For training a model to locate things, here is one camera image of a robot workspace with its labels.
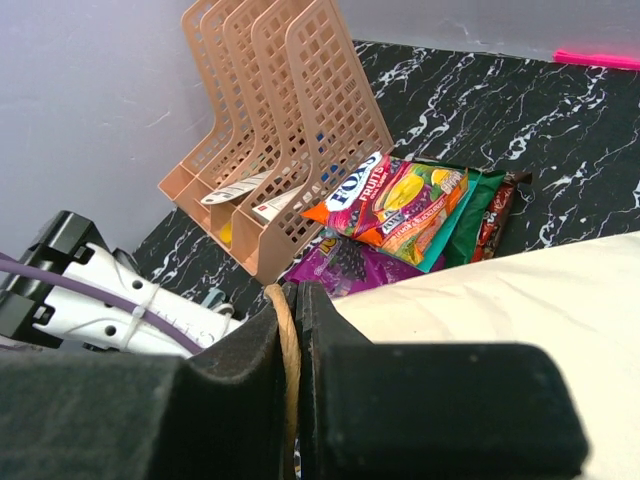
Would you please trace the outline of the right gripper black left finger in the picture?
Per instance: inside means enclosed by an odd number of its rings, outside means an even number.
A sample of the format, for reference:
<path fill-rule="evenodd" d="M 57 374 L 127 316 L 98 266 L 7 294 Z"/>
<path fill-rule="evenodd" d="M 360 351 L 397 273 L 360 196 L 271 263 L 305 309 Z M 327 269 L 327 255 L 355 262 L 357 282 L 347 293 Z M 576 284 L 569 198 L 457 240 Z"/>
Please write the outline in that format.
<path fill-rule="evenodd" d="M 5 479 L 291 479 L 277 315 L 196 357 L 7 352 Z"/>

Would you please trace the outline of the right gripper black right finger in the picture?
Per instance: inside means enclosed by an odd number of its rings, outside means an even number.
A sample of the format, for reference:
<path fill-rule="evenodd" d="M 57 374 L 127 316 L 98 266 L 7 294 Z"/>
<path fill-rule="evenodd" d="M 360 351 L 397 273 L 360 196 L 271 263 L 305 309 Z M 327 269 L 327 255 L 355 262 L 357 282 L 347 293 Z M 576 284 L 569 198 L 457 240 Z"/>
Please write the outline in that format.
<path fill-rule="evenodd" d="M 376 344 L 297 288 L 305 479 L 573 479 L 589 454 L 560 369 L 514 342 Z"/>

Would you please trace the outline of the purple snack bag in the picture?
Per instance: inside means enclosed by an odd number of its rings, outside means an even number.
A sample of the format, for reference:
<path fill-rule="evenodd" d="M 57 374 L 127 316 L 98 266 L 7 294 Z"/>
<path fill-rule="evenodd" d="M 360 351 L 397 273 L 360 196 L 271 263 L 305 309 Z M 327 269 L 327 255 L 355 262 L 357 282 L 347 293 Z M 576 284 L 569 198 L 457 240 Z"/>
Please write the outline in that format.
<path fill-rule="evenodd" d="M 416 267 L 369 245 L 323 230 L 284 280 L 296 284 L 316 282 L 330 298 L 341 298 L 422 275 Z"/>

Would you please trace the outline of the green real chips bag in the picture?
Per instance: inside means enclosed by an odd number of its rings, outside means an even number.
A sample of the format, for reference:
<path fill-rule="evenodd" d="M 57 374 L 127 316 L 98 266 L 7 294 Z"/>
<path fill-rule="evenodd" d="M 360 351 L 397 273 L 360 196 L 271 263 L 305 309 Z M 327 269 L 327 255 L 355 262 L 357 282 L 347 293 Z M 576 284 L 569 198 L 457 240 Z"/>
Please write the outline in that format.
<path fill-rule="evenodd" d="M 471 262 L 476 249 L 484 213 L 507 175 L 504 170 L 481 172 L 470 170 L 469 184 L 475 184 L 463 208 L 443 254 L 445 267 L 452 268 Z"/>

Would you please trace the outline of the red doritos snack bag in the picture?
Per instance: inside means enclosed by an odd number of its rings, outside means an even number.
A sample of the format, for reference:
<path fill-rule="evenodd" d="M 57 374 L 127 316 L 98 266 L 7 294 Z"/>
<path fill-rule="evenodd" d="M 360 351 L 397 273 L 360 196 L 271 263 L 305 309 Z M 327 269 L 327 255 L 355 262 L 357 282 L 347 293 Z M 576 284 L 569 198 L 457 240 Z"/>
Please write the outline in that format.
<path fill-rule="evenodd" d="M 514 184 L 503 183 L 485 209 L 476 248 L 471 257 L 472 263 L 494 257 L 514 202 L 515 191 Z"/>

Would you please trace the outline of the orange fox's fruits candy bag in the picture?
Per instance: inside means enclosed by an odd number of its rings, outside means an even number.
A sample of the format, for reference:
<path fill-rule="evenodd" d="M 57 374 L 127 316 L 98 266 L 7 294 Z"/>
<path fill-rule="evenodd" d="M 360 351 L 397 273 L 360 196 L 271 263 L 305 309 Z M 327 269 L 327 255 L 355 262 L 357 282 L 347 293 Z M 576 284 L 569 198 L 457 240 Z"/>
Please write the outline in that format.
<path fill-rule="evenodd" d="M 302 216 L 417 266 L 468 188 L 465 170 L 376 152 Z"/>

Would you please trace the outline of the brown paper bag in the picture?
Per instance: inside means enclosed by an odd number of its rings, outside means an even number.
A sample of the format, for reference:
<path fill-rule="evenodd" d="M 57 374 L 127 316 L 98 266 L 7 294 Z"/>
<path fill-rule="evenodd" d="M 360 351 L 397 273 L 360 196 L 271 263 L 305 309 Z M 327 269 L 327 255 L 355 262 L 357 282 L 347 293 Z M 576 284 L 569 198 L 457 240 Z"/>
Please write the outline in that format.
<path fill-rule="evenodd" d="M 639 237 L 482 261 L 338 300 L 376 343 L 530 344 L 556 363 L 589 454 L 573 479 L 639 475 Z"/>

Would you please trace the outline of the teal snack bag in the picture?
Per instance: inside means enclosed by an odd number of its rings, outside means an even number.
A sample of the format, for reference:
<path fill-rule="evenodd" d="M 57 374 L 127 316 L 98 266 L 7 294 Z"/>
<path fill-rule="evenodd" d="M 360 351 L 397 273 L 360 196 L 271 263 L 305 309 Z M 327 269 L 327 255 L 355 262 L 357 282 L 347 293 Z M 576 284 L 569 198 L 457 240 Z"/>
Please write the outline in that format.
<path fill-rule="evenodd" d="M 430 273 L 441 270 L 445 267 L 445 258 L 444 258 L 444 248 L 447 244 L 449 237 L 451 236 L 453 229 L 456 225 L 459 216 L 461 215 L 463 208 L 466 206 L 468 202 L 471 192 L 475 188 L 475 184 L 472 183 L 471 186 L 468 183 L 468 191 L 463 196 L 460 203 L 455 207 L 453 212 L 448 216 L 445 220 L 444 224 L 440 227 L 438 232 L 436 233 L 434 239 L 432 240 L 430 246 L 428 247 L 424 259 L 417 266 L 417 269 L 422 273 Z"/>

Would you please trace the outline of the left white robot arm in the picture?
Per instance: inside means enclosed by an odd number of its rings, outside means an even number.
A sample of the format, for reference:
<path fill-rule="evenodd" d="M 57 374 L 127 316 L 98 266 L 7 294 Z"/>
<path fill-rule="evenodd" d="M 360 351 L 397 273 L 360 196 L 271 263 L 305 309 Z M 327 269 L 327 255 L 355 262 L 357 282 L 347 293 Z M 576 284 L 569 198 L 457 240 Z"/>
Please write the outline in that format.
<path fill-rule="evenodd" d="M 20 259 L 1 257 L 1 334 L 11 346 L 190 358 L 241 326 L 222 292 L 197 304 L 145 279 L 132 257 L 108 248 L 95 223 L 61 211 Z"/>

